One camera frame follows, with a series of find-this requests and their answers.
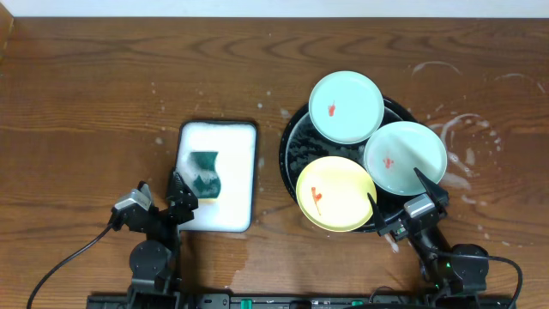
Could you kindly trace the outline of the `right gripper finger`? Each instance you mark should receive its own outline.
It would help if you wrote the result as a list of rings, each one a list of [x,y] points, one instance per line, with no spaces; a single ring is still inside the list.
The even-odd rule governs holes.
[[[380,213],[380,210],[379,210],[373,196],[370,193],[368,193],[367,196],[368,196],[368,199],[369,199],[370,204],[371,204],[372,216],[373,216],[374,227],[376,229],[376,232],[377,232],[378,235],[385,235],[387,233],[386,232],[387,224],[386,224],[382,214]]]
[[[427,178],[417,167],[414,172],[425,189],[427,196],[433,201],[437,208],[446,208],[449,206],[449,193],[437,183]]]

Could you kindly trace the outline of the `green yellow sponge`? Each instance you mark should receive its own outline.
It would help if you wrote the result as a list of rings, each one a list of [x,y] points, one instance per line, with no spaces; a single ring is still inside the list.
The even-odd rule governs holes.
[[[189,169],[192,190],[199,199],[215,199],[220,195],[220,176],[216,172],[217,152],[191,152]]]

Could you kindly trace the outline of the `yellow plate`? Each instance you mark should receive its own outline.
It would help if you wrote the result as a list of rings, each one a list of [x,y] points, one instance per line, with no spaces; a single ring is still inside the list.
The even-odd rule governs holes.
[[[297,203],[311,222],[331,232],[349,232],[373,216],[377,200],[370,174],[358,163],[326,156],[309,163],[298,177]]]

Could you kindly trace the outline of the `mint green plate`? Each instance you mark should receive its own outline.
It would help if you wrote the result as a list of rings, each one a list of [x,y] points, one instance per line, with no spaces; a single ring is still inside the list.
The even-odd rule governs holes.
[[[316,130],[340,144],[368,139],[380,127],[384,115],[383,96],[377,85],[349,70],[323,77],[311,91],[308,109]]]
[[[378,129],[365,145],[364,166],[374,183],[397,196],[425,193],[415,169],[438,183],[445,174],[446,148],[428,127],[399,121]]]

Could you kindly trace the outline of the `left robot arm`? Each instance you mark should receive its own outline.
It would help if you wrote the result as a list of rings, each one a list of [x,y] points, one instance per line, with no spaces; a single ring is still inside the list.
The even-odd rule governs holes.
[[[175,170],[168,182],[166,201],[166,209],[150,207],[141,216],[142,221],[132,228],[145,233],[146,239],[130,254],[129,309],[181,309],[186,306],[187,297],[180,291],[179,226],[194,219],[198,200]]]

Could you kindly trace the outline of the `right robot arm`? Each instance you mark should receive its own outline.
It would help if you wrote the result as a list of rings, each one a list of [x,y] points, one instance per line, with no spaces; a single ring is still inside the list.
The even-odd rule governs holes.
[[[373,196],[367,196],[376,232],[380,236],[389,235],[395,242],[403,239],[410,242],[425,282],[433,285],[422,297],[427,305],[451,299],[473,302],[486,290],[488,253],[478,245],[448,243],[437,224],[447,216],[449,193],[417,167],[413,171],[425,192],[407,201],[403,217],[393,224],[385,222]]]

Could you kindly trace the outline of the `black rectangular soapy tray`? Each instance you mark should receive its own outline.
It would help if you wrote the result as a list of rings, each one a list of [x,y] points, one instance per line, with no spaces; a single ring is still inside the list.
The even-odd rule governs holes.
[[[181,230],[242,233],[248,229],[253,204],[256,140],[256,126],[249,122],[195,120],[182,125],[175,169],[192,190],[190,153],[217,152],[215,169],[220,176],[221,190],[215,199],[197,198],[194,219],[181,224]]]

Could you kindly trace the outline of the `black round tray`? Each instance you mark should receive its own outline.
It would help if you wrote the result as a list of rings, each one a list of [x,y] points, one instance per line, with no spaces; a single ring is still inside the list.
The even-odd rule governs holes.
[[[418,123],[417,119],[406,108],[391,98],[384,96],[383,103],[384,115],[380,128],[386,124],[399,121]],[[306,103],[292,116],[283,132],[279,148],[281,177],[293,201],[298,202],[296,195],[298,178],[309,163],[326,156],[340,156],[363,166],[366,143],[367,140],[346,145],[326,139],[313,125],[308,103]],[[389,226],[398,219],[404,219],[403,204],[415,196],[397,196],[382,190],[377,185],[376,189],[377,206],[385,223]],[[370,219],[353,232],[376,232],[374,219]]]

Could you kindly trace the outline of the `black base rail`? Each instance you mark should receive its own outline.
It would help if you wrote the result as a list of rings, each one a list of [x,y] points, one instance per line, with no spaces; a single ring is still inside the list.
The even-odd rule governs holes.
[[[427,299],[395,294],[366,297],[279,295],[182,294],[159,296],[96,294],[87,297],[87,309],[183,308],[183,309],[338,309],[432,308]]]

